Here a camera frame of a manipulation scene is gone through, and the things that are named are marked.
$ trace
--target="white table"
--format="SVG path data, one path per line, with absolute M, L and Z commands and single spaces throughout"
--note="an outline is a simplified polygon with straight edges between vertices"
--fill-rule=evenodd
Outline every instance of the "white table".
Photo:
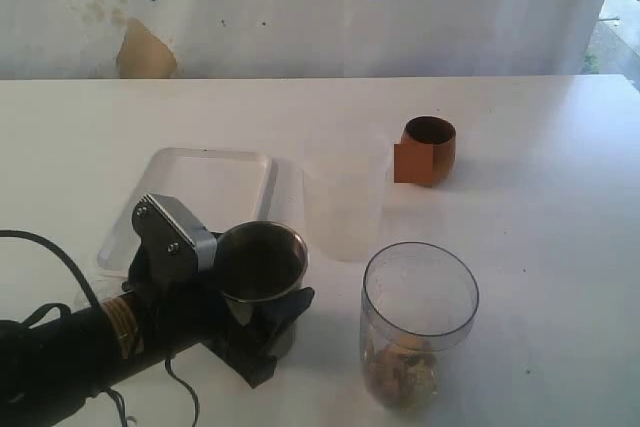
M 329 261 L 311 243 L 316 299 L 272 380 L 251 390 L 199 346 L 176 358 L 202 399 L 200 425 L 640 425 L 640 96 L 621 76 L 16 81 L 0 82 L 0 105 L 2 227 L 54 239 L 87 270 L 161 147 L 286 160 L 270 218 L 304 235 L 307 129 L 366 119 L 398 138 L 421 114 L 456 125 L 452 176 L 430 190 L 391 186 L 380 242 L 445 246 L 480 287 L 476 324 L 427 419 L 398 419 L 364 391 L 364 264 Z M 73 301 L 73 279 L 43 249 L 6 240 L 0 255 L 1 317 Z M 190 398 L 160 366 L 118 389 L 142 427 L 191 423 Z M 62 425 L 111 427 L 115 408 L 100 396 Z

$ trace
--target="transparent plastic cup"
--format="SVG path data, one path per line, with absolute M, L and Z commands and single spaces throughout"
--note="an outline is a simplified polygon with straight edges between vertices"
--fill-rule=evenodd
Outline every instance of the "transparent plastic cup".
M 471 271 L 441 247 L 403 242 L 378 252 L 362 287 L 360 361 L 367 390 L 393 409 L 425 407 L 446 375 L 445 352 L 478 310 Z
M 305 145 L 307 233 L 328 257 L 366 260 L 377 239 L 391 143 L 373 127 L 325 127 Z

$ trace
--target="clear plastic tray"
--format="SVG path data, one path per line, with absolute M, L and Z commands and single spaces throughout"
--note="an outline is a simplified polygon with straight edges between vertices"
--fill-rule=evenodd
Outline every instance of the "clear plastic tray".
M 131 211 L 147 193 L 178 198 L 211 231 L 265 218 L 275 175 L 253 152 L 166 148 L 152 157 L 98 253 L 99 271 L 125 277 L 140 245 Z

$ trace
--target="white wall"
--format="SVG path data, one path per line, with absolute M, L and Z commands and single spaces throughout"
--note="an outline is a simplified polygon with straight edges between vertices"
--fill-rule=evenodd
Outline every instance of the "white wall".
M 182 77 L 573 73 L 602 1 L 0 0 L 0 78 L 115 76 L 124 16 Z

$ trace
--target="stainless steel cup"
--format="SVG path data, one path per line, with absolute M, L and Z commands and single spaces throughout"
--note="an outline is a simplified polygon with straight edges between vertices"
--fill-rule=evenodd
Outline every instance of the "stainless steel cup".
M 242 325 L 254 307 L 300 288 L 307 270 L 307 246 L 289 227 L 269 221 L 240 224 L 218 238 L 215 269 L 220 290 Z M 282 358 L 293 345 L 295 324 L 270 351 Z

